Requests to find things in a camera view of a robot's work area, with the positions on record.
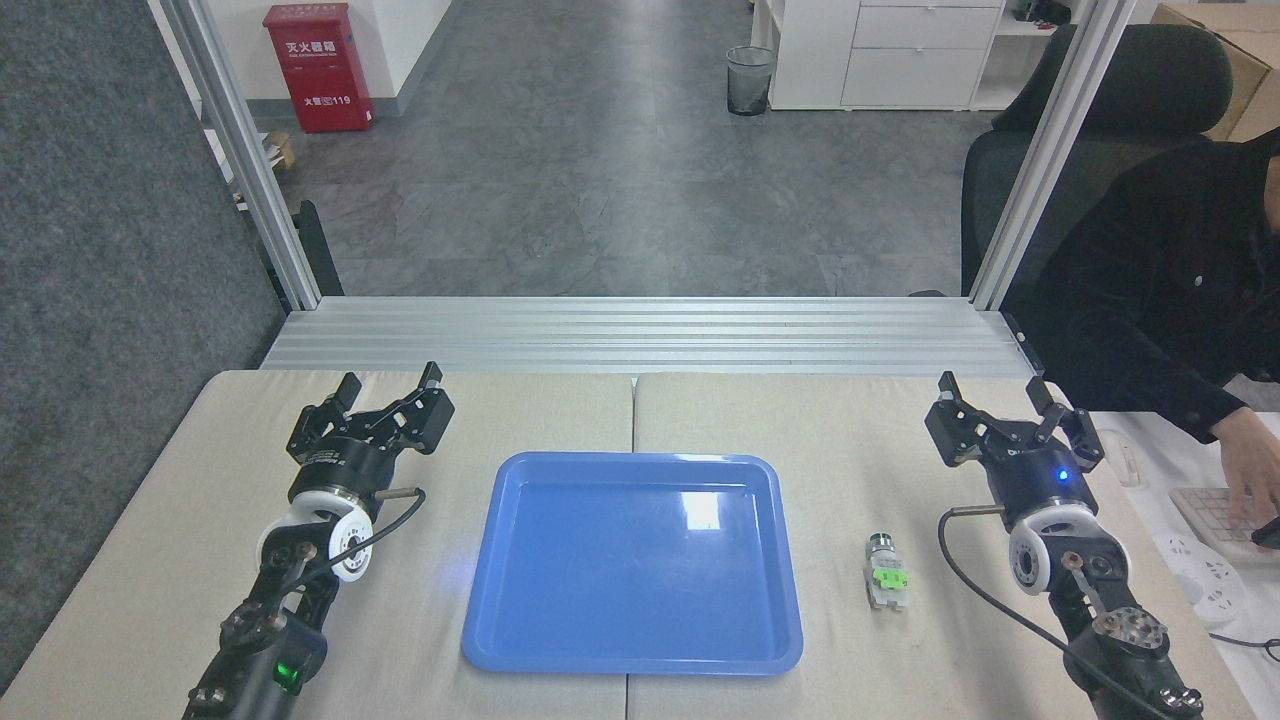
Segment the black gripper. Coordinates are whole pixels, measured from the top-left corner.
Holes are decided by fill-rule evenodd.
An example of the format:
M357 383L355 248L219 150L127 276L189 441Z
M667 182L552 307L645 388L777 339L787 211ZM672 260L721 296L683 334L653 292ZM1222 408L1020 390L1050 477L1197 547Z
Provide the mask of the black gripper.
M1059 402L1043 378L1033 377L1027 396L1041 423L1030 432L1027 448L1004 447L998 419L963 398L952 372L942 372L938 388L940 396L925 415L925 428L940 457L947 468L970 460L983 462L986 457L988 487L995 502L1004 507L1000 514L1004 523L1064 503L1079 503L1098 512L1080 466L1096 468L1105 459L1105 448L1087 410ZM1059 428L1070 448L1051 439Z
M287 452L300 470L289 488L289 501L310 491L343 492L361 502L390 487L396 455L412 450L434 454L454 414L440 387L443 372L428 363L417 386L381 410L357 413L348 420L362 383L347 372L337 389L319 405L302 409L287 442ZM346 427L346 436L329 430Z

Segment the person's hand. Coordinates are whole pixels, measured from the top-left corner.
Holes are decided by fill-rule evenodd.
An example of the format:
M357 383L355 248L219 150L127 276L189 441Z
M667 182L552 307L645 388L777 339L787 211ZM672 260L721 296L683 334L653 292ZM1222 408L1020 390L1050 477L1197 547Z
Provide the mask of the person's hand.
M1211 428L1229 488L1228 518L1236 529L1261 528L1277 518L1279 441L1251 407L1239 407Z

